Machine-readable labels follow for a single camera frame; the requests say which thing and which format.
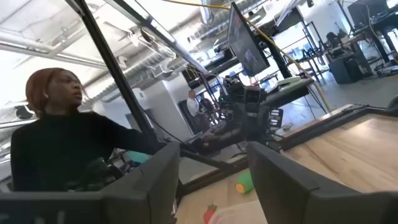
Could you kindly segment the silver ventilation duct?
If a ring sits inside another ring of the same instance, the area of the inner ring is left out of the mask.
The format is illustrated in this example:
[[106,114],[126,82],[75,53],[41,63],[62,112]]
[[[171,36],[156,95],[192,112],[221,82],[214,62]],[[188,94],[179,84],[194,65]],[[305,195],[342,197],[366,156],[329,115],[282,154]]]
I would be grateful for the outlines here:
[[[169,72],[187,63],[186,60],[177,57],[171,50],[160,50],[159,52],[145,50],[139,55],[130,58],[126,62],[127,67],[123,68],[122,72],[128,82],[135,78],[138,78],[138,82],[141,82],[145,79],[155,77],[158,66],[162,72]],[[114,78],[108,72],[105,76],[86,86],[85,91],[87,95],[83,97],[82,105],[90,105],[117,88]]]

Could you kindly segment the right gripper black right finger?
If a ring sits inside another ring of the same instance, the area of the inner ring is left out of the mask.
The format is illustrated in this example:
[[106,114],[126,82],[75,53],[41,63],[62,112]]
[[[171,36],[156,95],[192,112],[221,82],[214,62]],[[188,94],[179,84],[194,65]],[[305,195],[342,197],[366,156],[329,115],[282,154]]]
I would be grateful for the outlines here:
[[249,170],[268,224],[304,224],[311,194],[339,194],[344,185],[258,142],[247,146]]

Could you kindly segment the black monitor stand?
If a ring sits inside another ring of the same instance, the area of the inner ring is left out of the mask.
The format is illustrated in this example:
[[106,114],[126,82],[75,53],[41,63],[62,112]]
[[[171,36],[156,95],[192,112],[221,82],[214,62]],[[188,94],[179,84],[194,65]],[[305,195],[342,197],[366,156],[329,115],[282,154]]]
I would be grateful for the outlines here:
[[259,39],[261,39],[261,41],[267,45],[267,48],[269,49],[272,58],[276,62],[282,76],[284,78],[290,78],[292,74],[289,72],[289,68],[288,66],[286,66],[284,59],[282,58],[280,52],[277,50],[277,47],[272,44],[273,40],[270,38],[267,39],[266,37],[263,37],[261,34],[259,34]]

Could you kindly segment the green toy vegetable yellow end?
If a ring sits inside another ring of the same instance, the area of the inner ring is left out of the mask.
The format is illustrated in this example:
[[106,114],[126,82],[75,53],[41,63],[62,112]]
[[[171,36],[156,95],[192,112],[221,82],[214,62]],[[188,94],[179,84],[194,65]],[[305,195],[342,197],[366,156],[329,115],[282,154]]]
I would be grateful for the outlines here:
[[235,189],[240,194],[247,194],[254,188],[251,173],[249,171],[244,172],[238,176],[238,181],[235,185]]

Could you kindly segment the teal object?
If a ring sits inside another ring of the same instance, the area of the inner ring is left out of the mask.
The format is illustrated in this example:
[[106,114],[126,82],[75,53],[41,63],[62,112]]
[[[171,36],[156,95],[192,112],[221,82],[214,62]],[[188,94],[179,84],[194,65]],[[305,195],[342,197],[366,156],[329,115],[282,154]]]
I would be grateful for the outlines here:
[[128,158],[130,158],[130,160],[132,160],[133,162],[137,162],[137,163],[144,163],[145,161],[147,161],[150,156],[141,152],[135,152],[135,151],[128,151],[127,152]]

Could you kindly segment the black table edge rail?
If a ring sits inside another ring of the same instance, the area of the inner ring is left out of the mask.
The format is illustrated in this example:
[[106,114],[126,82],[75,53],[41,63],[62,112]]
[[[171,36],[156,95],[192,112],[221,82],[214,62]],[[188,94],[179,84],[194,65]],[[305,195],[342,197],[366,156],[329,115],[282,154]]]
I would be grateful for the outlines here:
[[[327,115],[325,119],[321,119],[316,123],[299,129],[277,143],[280,145],[281,149],[287,151],[366,114],[378,114],[398,118],[398,109],[377,108],[369,105],[351,105],[339,112],[332,112],[331,115]],[[183,197],[191,194],[246,168],[248,168],[248,159],[246,157],[242,157],[231,163],[226,163],[220,168],[189,181],[186,184],[179,183],[177,187],[177,195],[179,197]]]

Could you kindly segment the black cabinet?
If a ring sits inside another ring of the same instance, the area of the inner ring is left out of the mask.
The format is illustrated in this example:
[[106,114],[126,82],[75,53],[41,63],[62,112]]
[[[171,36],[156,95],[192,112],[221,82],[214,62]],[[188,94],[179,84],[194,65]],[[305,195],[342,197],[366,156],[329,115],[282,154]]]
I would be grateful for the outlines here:
[[356,83],[373,74],[368,61],[361,54],[345,55],[333,59],[329,63],[329,68],[339,85]]

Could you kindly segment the person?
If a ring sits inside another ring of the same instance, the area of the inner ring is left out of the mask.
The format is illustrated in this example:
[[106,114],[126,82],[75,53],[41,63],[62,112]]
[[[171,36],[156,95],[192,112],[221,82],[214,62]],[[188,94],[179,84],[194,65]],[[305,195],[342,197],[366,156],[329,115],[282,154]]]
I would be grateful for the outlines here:
[[15,192],[64,192],[90,162],[108,160],[115,149],[154,155],[166,145],[96,112],[80,112],[81,82],[64,68],[34,72],[25,95],[38,119],[11,137]]
[[199,111],[199,104],[197,103],[196,99],[196,92],[194,90],[190,90],[188,92],[188,98],[187,98],[187,108],[189,110],[189,113],[194,119],[195,126],[197,127],[197,130],[202,131],[201,128],[201,116],[200,116],[200,111]]
[[205,98],[205,94],[200,95],[200,111],[202,113],[210,114],[214,110],[214,106],[211,100]]

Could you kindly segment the dark background desk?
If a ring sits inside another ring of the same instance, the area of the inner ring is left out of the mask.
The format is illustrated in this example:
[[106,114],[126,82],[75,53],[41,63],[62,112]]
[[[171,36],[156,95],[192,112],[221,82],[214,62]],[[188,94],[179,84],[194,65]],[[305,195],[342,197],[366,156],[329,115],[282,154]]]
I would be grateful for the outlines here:
[[280,108],[281,106],[309,94],[308,87],[313,83],[314,81],[312,79],[303,79],[299,82],[292,83],[286,88],[268,95],[261,105],[269,106],[271,108]]

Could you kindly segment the black device with joints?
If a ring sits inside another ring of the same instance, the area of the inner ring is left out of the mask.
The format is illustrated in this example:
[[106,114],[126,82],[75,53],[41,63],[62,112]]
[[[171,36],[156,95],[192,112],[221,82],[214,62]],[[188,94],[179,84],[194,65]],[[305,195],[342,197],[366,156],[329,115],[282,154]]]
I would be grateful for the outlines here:
[[119,168],[99,157],[87,165],[79,178],[67,182],[64,188],[71,192],[97,191],[123,176]]

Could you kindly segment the large black monitor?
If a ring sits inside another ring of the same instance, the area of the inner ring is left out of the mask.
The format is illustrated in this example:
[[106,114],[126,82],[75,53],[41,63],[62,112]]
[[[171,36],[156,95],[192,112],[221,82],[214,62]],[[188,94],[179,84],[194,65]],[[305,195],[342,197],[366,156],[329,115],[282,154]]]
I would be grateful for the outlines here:
[[254,77],[270,67],[259,46],[259,41],[234,2],[231,3],[229,11],[227,40],[232,52],[243,66],[246,76]]

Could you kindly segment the black metal rig frame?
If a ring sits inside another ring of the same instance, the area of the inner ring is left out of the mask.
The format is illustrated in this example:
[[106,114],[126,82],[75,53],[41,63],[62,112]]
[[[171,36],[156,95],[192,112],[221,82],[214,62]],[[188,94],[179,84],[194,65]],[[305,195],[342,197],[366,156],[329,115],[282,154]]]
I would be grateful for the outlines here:
[[[123,75],[112,51],[109,48],[97,22],[95,21],[92,13],[88,9],[88,5],[85,0],[65,0],[68,5],[82,18],[82,21],[87,28],[91,38],[93,39],[96,48],[98,49],[100,55],[102,56],[114,82],[121,92],[128,108],[130,109],[132,115],[137,119],[137,123],[141,131],[148,137],[151,143],[157,142],[157,137],[152,131],[148,121],[144,116],[144,112],[138,103],[138,100],[134,96],[130,85],[128,84],[126,77]],[[155,28],[151,22],[140,15],[136,10],[134,10],[125,0],[105,0],[109,5],[118,10],[121,14],[128,17],[135,23],[141,24],[148,28],[154,35],[161,39],[163,43],[171,47],[171,49],[181,56],[185,61],[196,67],[200,73],[200,79],[204,83],[205,87],[208,88],[209,84],[205,78],[208,71],[205,67],[199,64],[190,54],[182,48],[180,44],[175,40],[171,40],[161,33],[157,28]]]

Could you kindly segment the red toy strawberry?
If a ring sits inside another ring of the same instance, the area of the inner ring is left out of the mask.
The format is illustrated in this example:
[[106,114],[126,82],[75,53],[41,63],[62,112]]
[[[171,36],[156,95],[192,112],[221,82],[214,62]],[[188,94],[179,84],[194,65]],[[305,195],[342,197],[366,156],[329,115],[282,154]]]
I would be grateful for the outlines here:
[[211,205],[208,206],[207,210],[203,214],[204,224],[208,224],[209,223],[210,219],[215,214],[217,208],[218,207],[216,205],[214,205],[214,204],[211,204]]

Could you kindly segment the clear plastic tupperware container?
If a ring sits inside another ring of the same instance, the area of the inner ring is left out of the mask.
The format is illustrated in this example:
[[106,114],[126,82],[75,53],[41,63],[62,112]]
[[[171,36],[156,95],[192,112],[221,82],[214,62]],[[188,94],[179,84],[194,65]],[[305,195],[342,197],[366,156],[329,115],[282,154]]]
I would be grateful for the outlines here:
[[268,224],[258,200],[222,208],[208,224]]

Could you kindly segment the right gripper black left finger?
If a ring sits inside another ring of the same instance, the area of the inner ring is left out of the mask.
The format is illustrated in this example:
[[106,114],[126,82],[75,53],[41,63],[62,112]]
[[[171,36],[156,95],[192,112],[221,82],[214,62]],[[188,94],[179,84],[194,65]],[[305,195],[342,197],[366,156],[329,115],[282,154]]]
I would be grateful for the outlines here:
[[169,224],[178,185],[180,145],[172,142],[105,187],[109,224]]

